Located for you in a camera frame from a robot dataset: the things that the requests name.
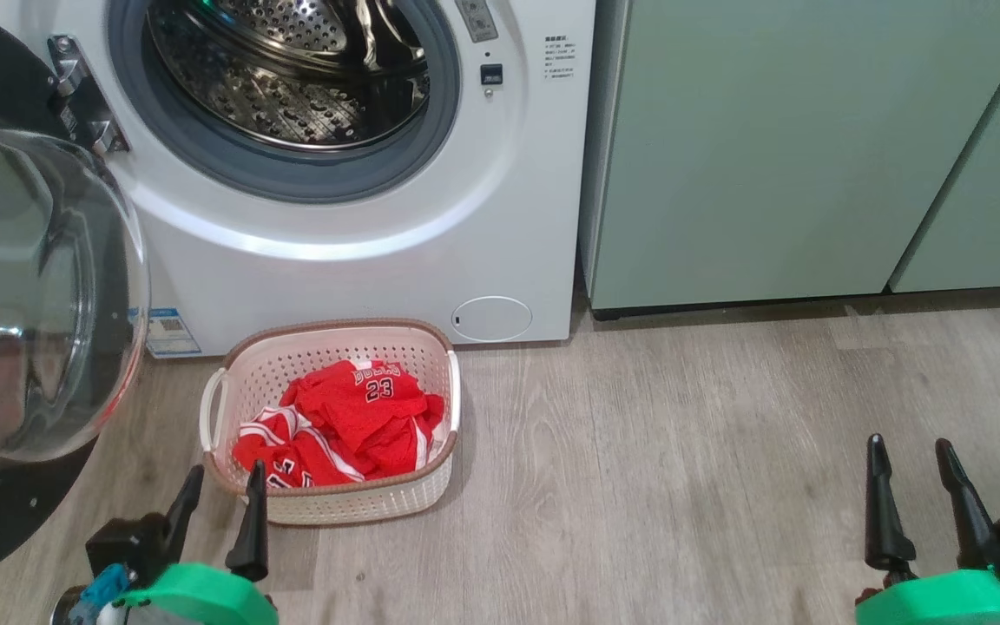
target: blue component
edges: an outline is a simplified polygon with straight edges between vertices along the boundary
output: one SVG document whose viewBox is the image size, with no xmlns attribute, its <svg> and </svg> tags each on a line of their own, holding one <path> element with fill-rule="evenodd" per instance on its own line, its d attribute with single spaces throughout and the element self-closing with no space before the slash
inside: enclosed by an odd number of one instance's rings
<svg viewBox="0 0 1000 625">
<path fill-rule="evenodd" d="M 104 606 L 128 589 L 130 577 L 126 567 L 120 564 L 108 566 L 80 594 L 80 602 L 68 612 L 68 622 L 72 625 L 95 625 Z"/>
</svg>

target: washing machine door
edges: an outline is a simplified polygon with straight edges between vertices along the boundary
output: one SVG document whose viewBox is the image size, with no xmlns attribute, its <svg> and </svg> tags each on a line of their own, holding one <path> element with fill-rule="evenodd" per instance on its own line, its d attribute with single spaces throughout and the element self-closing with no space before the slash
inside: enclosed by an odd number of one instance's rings
<svg viewBox="0 0 1000 625">
<path fill-rule="evenodd" d="M 0 559 L 75 482 L 144 335 L 141 234 L 80 67 L 63 79 L 0 30 Z"/>
</svg>

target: laminate flooring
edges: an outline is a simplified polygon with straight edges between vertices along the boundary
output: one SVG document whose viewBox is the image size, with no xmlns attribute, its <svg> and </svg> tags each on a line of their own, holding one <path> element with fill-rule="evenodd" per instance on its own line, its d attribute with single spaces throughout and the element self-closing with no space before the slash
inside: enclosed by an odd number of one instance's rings
<svg viewBox="0 0 1000 625">
<path fill-rule="evenodd" d="M 955 533 L 932 445 L 1000 516 L 1000 292 L 594 323 L 461 349 L 464 427 L 425 513 L 270 530 L 285 624 L 853 622 L 865 440 L 889 444 L 919 574 Z M 165 510 L 198 462 L 218 360 L 149 361 L 50 521 L 0 564 L 0 622 L 45 622 L 112 516 Z M 186 561 L 221 566 L 242 507 L 207 484 Z"/>
</svg>

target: plastic laundry basket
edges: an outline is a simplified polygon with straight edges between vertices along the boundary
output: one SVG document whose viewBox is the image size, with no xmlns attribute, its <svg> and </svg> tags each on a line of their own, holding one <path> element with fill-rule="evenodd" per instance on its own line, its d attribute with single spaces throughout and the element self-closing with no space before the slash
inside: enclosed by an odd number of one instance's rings
<svg viewBox="0 0 1000 625">
<path fill-rule="evenodd" d="M 400 363 L 419 380 L 422 391 L 442 396 L 445 414 L 434 430 L 429 462 L 410 474 L 372 482 L 269 488 L 271 523 L 333 525 L 417 513 L 437 502 L 450 482 L 461 415 L 457 356 L 437 328 L 405 319 L 329 321 L 274 329 L 242 341 L 203 389 L 199 435 L 207 471 L 226 490 L 245 495 L 249 474 L 231 456 L 238 426 L 277 404 L 291 380 L 345 359 Z"/>
</svg>

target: white front-load washing machine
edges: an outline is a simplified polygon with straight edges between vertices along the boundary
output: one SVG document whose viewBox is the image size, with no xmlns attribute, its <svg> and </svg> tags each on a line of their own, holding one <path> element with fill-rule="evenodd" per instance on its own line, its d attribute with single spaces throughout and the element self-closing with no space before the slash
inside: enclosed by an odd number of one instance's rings
<svg viewBox="0 0 1000 625">
<path fill-rule="evenodd" d="M 334 318 L 566 338 L 594 13 L 0 0 L 0 28 L 138 208 L 150 351 L 184 357 Z"/>
</svg>

